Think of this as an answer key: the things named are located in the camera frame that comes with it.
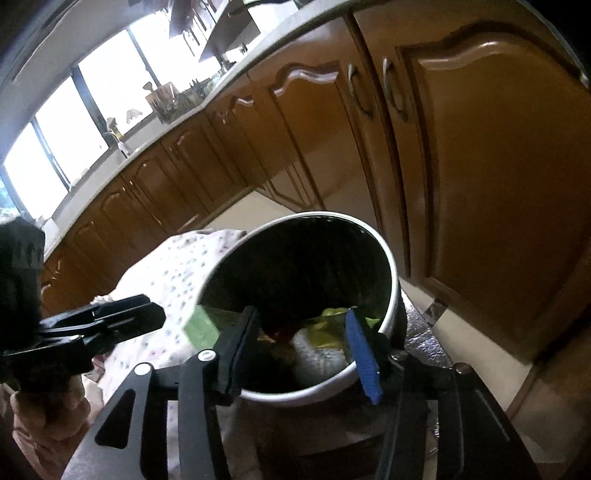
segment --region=kitchen counter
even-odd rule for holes
[[[116,167],[113,168],[107,176],[103,176],[92,186],[90,193],[86,192],[84,199],[79,200],[80,207],[77,212],[65,221],[62,225],[58,226],[57,234],[53,233],[50,235],[49,228],[45,228],[46,236],[49,238],[46,241],[46,248],[44,253],[45,260],[53,253],[53,251],[60,244],[61,240],[66,236],[70,228],[74,225],[75,221],[78,220],[80,215],[86,210],[86,208],[92,203],[96,196],[117,176],[130,165],[136,158],[138,158],[145,150],[150,148],[155,142],[160,140],[163,136],[168,134],[174,128],[181,125],[183,122],[191,118],[193,115],[204,110],[213,100],[215,100],[221,92],[229,87],[238,77],[245,74],[250,68],[254,67],[264,58],[271,55],[273,52],[279,50],[282,46],[288,44],[290,41],[295,40],[303,33],[310,31],[328,20],[342,15],[345,11],[352,8],[363,8],[370,6],[377,2],[373,0],[314,0],[312,3],[306,5],[301,10],[295,12],[292,16],[283,21],[275,30],[268,33],[251,51],[249,51],[245,57],[237,64],[235,64],[217,84],[214,90],[207,96],[203,103],[194,109],[188,111],[174,122],[168,125],[162,125],[159,131],[149,140],[144,141],[139,147],[134,149],[128,158],[122,159],[117,163]],[[86,186],[88,191],[88,185],[95,176],[94,169],[91,168],[87,175],[82,177],[78,184],[74,187],[73,193],[78,194],[79,190]],[[58,207],[57,212],[62,212],[67,209],[68,204],[74,200],[72,193],[68,194],[63,200],[62,204]]]

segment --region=tile floor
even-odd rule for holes
[[[232,205],[207,227],[217,229],[235,228],[250,232],[271,220],[292,213],[291,210],[269,200],[264,195],[258,192],[252,192]]]

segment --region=kitchen cabinet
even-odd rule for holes
[[[412,279],[531,359],[589,301],[591,97],[517,2],[357,12],[389,104]]]
[[[134,160],[121,176],[168,236],[207,216],[207,209],[160,143]]]
[[[88,211],[114,240],[113,247],[124,252],[124,270],[168,237],[121,176],[113,179],[90,204]]]
[[[406,218],[396,152],[388,145],[370,72],[345,20],[303,35],[249,72],[261,120],[303,166],[322,209],[386,236],[402,274]]]
[[[319,208],[301,162],[285,149],[263,101],[243,76],[206,110],[247,178],[293,211]]]
[[[41,303],[45,316],[82,307],[103,294],[96,277],[70,247],[59,245],[47,259],[41,273]]]
[[[208,212],[214,212],[246,187],[205,115],[191,117],[161,142],[181,179]]]
[[[246,75],[236,79],[206,108],[206,115],[245,180],[269,194],[266,185],[269,178],[233,114],[235,102],[240,95],[244,96],[249,84],[250,80]]]

